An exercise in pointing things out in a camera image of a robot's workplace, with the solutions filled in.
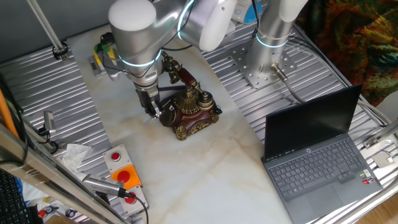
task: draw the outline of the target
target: laptop touchpad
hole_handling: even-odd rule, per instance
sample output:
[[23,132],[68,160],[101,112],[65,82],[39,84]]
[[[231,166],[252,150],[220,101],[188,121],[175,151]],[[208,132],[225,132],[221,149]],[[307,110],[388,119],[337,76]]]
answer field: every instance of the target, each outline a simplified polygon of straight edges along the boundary
[[316,215],[331,212],[343,205],[333,186],[322,187],[309,193],[307,199]]

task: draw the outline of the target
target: orange pole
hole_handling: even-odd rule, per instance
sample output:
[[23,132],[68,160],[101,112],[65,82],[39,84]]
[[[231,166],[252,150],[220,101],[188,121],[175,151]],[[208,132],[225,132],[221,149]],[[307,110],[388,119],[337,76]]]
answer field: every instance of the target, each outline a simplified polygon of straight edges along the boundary
[[8,108],[6,99],[2,91],[0,90],[0,111],[2,113],[2,117],[4,118],[4,122],[10,132],[15,135],[15,137],[19,138],[17,129],[15,128],[14,122],[12,121],[10,109]]

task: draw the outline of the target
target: laptop screen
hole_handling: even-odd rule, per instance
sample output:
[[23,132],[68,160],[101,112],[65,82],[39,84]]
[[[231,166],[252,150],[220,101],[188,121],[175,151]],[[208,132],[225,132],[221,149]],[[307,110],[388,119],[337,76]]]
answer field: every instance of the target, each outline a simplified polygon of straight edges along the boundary
[[351,86],[267,115],[264,162],[347,133],[361,89]]

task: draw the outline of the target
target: laptop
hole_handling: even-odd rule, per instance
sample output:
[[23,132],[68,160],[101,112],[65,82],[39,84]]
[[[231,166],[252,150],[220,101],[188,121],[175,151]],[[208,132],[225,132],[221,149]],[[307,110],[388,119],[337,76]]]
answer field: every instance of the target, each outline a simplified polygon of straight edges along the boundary
[[348,135],[361,89],[344,88],[266,117],[262,161],[295,224],[382,189]]

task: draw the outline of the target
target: metal grating platform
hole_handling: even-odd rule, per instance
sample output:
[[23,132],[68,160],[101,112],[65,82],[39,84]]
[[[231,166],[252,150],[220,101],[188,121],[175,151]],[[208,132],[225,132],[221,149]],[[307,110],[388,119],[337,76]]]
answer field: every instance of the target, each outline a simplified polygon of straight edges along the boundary
[[[102,153],[112,146],[71,51],[68,56],[69,61],[58,61],[49,47],[1,64],[0,72],[35,128],[43,126],[43,111],[50,110],[57,129],[53,141],[91,146],[78,171],[107,176]],[[121,206],[114,209],[123,213]],[[73,219],[87,218],[78,213]]]
[[[202,52],[203,56],[209,63],[210,67],[216,73],[232,99],[247,119],[258,138],[264,143],[266,115],[277,110],[290,107],[297,100],[290,94],[286,86],[279,80],[271,81],[263,88],[255,89],[245,79],[242,71],[240,71],[237,63],[231,57],[230,50],[237,46],[244,46],[251,40],[251,34],[255,24],[244,25],[238,24],[236,30],[227,36],[224,42],[216,50],[212,52]],[[296,36],[304,39],[298,33],[299,28],[294,28],[290,39]],[[286,45],[285,53],[296,63],[297,71],[288,75],[292,88],[298,96],[304,100],[311,100],[318,96],[331,93],[342,89],[349,85],[348,81],[342,74],[336,74],[325,66],[316,56],[303,52],[300,45]],[[380,122],[369,112],[357,106],[351,123],[349,135],[356,143],[359,150],[364,150],[363,142],[370,136],[380,131]],[[398,154],[396,139],[388,141],[382,150],[391,152],[395,157]],[[377,175],[383,186],[388,185],[397,175],[397,164],[391,165],[389,169],[379,169],[371,156],[380,151],[364,152],[367,162]],[[352,205],[343,207],[331,214],[322,217],[314,222],[333,223],[337,217],[346,214],[355,206],[363,203],[363,201],[354,202]]]

